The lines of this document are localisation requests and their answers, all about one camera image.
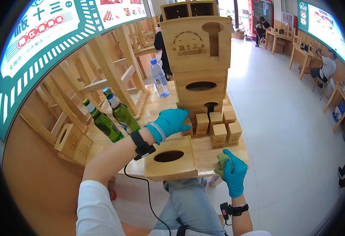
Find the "teal rubber glove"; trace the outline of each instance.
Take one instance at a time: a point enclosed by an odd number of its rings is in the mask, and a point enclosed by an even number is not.
[[[247,164],[227,149],[224,149],[223,153],[229,156],[223,169],[223,178],[228,185],[229,195],[239,197],[243,193],[243,180],[247,172]]]
[[[165,133],[166,138],[172,134],[180,131],[187,131],[191,128],[190,125],[183,125],[183,122],[188,117],[188,110],[182,109],[167,109],[159,113],[158,119],[154,121]],[[145,125],[156,140],[156,144],[160,144],[162,141],[162,135],[156,128],[151,125]]]

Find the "green beer bottle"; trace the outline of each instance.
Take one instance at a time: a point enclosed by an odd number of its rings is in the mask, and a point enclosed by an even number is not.
[[[102,131],[112,142],[116,143],[123,138],[123,134],[114,125],[114,123],[108,118],[105,113],[101,113],[94,105],[90,103],[90,100],[85,98],[83,105],[86,106],[91,116],[94,118],[94,123],[100,131]]]
[[[137,121],[133,118],[132,114],[126,106],[113,95],[108,87],[103,89],[103,93],[106,96],[109,105],[112,107],[113,117],[120,123],[127,134],[130,135],[133,131],[140,130],[141,127]]]

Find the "person in white shirt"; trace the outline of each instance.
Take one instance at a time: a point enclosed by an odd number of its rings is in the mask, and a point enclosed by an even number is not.
[[[138,132],[148,145],[159,145],[164,136],[168,137],[190,128],[189,125],[183,125],[187,116],[188,110],[161,111],[153,124],[148,123]],[[126,236],[106,186],[111,177],[138,155],[136,148],[132,137],[128,136],[111,145],[87,164],[78,196],[77,235]],[[231,203],[233,206],[243,206],[246,204],[243,179],[247,165],[229,150],[224,149],[223,152],[229,156],[225,160],[223,178],[229,188]],[[169,226],[171,235],[226,235],[206,195],[205,178],[165,181],[163,185],[170,198],[159,218]],[[168,236],[170,232],[165,224],[158,221],[149,236]],[[239,216],[232,216],[232,230],[235,236],[271,236],[267,231],[253,231],[248,210]]]
[[[318,53],[320,56],[322,56],[322,62],[323,65],[321,68],[305,68],[303,73],[305,74],[311,74],[312,78],[318,77],[320,78],[322,81],[324,81],[325,83],[327,82],[327,80],[329,80],[331,78],[331,76],[333,76],[336,72],[336,63],[335,63],[335,59],[337,59],[337,55],[336,55],[336,51],[333,49],[328,49],[329,53],[330,53],[330,58],[328,57],[324,57],[321,54],[321,50],[317,50],[316,53]],[[297,72],[299,74],[301,74],[302,71],[302,66],[299,65]]]

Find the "green sign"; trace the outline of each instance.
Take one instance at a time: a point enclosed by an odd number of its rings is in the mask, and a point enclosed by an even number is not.
[[[15,22],[0,62],[0,138],[33,86],[80,45],[146,18],[142,0],[35,0]]]
[[[298,29],[332,48],[345,63],[345,38],[334,17],[322,9],[297,0]]]

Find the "bottle cap blue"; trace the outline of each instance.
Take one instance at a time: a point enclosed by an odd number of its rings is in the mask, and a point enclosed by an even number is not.
[[[153,65],[153,64],[156,64],[156,63],[157,63],[156,58],[151,59],[151,60],[150,60],[150,63],[151,63],[152,65]]]

